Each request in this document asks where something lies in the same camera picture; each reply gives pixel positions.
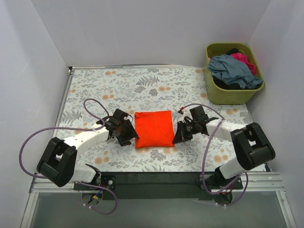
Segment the orange t-shirt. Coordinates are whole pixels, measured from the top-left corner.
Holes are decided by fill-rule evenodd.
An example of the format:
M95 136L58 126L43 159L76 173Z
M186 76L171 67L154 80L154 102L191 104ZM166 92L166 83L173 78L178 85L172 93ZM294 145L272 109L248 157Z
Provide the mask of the orange t-shirt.
M174 147L171 111L136 112L134 117L137 149Z

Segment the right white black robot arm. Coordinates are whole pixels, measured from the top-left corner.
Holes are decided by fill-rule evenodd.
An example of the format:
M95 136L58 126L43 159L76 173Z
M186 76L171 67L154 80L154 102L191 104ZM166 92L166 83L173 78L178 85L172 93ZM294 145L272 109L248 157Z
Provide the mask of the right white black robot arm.
M212 175L201 175L201 184L205 190L218 187L219 191L230 189L239 176L257 166L273 160L275 150L258 123L248 125L227 122L222 115L208 117L203 104L192 104L191 116L185 116L177 123L177 131L172 143L192 140L193 135L203 134L220 137L233 143L235 158L217 167Z

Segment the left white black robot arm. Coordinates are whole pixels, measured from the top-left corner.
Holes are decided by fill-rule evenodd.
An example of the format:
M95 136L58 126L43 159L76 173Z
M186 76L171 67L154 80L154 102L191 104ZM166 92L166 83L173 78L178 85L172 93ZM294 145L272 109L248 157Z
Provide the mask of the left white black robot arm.
M38 162L38 173L58 187L73 181L84 182L91 190L98 189L102 184L101 172L90 164L77 164L77 156L111 138L116 138L120 146L131 145L133 138L139 139L127 117L128 113L116 109L91 129L65 139L52 138Z

